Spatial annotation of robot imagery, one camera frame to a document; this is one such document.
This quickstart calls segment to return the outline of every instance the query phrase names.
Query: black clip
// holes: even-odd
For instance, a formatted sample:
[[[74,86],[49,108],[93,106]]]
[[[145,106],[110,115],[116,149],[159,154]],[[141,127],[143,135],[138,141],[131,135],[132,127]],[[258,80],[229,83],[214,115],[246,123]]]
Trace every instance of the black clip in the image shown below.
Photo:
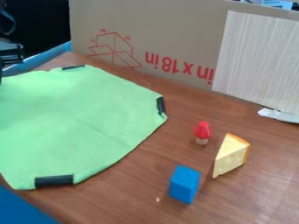
[[[36,188],[43,186],[73,185],[73,175],[35,178],[34,184]]]
[[[80,65],[80,66],[65,66],[62,68],[62,70],[69,70],[69,69],[74,69],[74,68],[78,68],[78,67],[84,67],[85,65]]]
[[[165,114],[165,106],[163,97],[159,97],[156,99],[156,108],[158,110],[158,114]]]

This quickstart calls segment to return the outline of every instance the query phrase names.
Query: cheese wedge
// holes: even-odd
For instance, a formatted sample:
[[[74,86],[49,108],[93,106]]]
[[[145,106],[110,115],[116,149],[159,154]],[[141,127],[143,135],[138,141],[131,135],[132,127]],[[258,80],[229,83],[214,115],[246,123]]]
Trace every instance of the cheese wedge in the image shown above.
[[[243,139],[227,133],[215,159],[212,177],[215,179],[246,163],[249,146]]]

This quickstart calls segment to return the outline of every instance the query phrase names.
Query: blue cube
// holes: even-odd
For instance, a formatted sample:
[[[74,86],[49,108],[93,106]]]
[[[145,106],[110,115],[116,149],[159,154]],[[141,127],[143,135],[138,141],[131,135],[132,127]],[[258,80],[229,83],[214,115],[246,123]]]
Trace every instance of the blue cube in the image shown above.
[[[190,205],[198,190],[200,172],[178,165],[170,178],[168,194],[176,200]]]

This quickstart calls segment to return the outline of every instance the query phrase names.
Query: wood panel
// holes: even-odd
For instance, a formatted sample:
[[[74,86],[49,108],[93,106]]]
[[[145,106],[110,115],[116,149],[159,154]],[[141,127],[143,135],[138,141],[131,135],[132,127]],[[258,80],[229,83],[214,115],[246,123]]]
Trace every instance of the wood panel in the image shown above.
[[[17,192],[21,197],[63,223],[297,223],[298,126],[258,116],[261,106],[250,102],[70,52],[39,69],[79,64],[101,67],[164,95],[170,119],[122,161],[83,183]],[[193,142],[200,120],[212,126],[205,148]],[[252,145],[247,164],[206,182],[190,206],[169,198],[174,166],[202,169],[227,132]]]
[[[212,89],[299,113],[299,22],[229,11]]]

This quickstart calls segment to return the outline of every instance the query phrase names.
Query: blue block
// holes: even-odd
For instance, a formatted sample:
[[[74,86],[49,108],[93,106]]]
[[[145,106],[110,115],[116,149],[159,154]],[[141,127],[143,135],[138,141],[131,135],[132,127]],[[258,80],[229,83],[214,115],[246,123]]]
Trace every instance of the blue block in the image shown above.
[[[168,194],[176,200],[190,205],[198,190],[200,172],[178,165],[170,178]]]
[[[58,224],[48,215],[29,205],[0,186],[0,223]]]

